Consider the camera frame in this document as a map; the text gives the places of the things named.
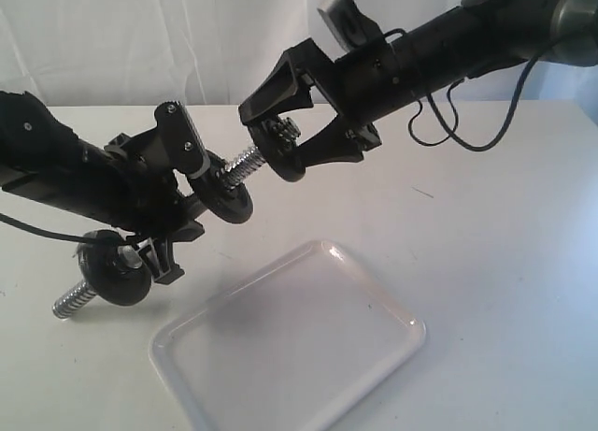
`white backdrop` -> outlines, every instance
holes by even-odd
[[[356,0],[383,29],[408,29],[460,0]],[[308,36],[340,49],[320,0],[0,0],[0,89],[53,106],[237,104],[280,53]],[[469,82],[455,97],[507,99],[520,68]],[[526,98],[576,99],[594,118],[592,69],[540,65]]]

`metal bolt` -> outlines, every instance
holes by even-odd
[[[277,132],[282,138],[289,141],[293,141],[301,135],[299,128],[291,118],[282,120],[278,124]],[[219,173],[219,178],[227,190],[233,190],[265,163],[266,161],[257,146],[250,146],[224,167]]]
[[[54,302],[52,312],[59,319],[68,319],[85,305],[87,305],[97,292],[86,280],[81,280],[66,294]]]

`white tray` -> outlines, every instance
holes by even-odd
[[[175,320],[152,360],[195,429],[323,430],[425,339],[330,242],[309,242]]]

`screw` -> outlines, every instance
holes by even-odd
[[[52,312],[59,319],[68,319],[85,305],[87,305],[97,292],[86,280],[81,280],[74,288],[54,302]]]
[[[276,124],[275,129],[282,138],[289,141],[295,140],[301,135],[299,128],[291,118]],[[228,163],[218,177],[227,190],[233,190],[265,163],[266,161],[257,146],[250,146]]]

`robotic arm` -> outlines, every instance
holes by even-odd
[[[133,233],[71,237],[0,214],[2,222],[23,230],[79,243],[84,280],[54,305],[58,317],[69,317],[94,295],[133,305],[152,281],[170,284],[181,277],[172,243],[203,235],[196,219],[208,209],[229,223],[247,221],[252,203],[242,181],[266,163],[284,180],[298,181],[314,165],[360,162],[381,145],[373,122],[422,97],[448,136],[463,144],[437,111],[433,92],[528,62],[520,94],[538,60],[598,65],[598,0],[463,0],[409,33],[383,33],[353,0],[324,0],[320,14],[347,53],[332,61],[312,39],[285,50],[239,107],[255,146],[228,163],[205,149],[178,102],[157,107],[155,128],[119,135],[101,150],[57,122],[31,94],[0,92],[3,190]],[[392,36],[398,37],[389,41]],[[278,115],[313,107],[313,87],[337,115],[297,145],[299,130]],[[194,194],[180,193],[174,170],[187,177]]]

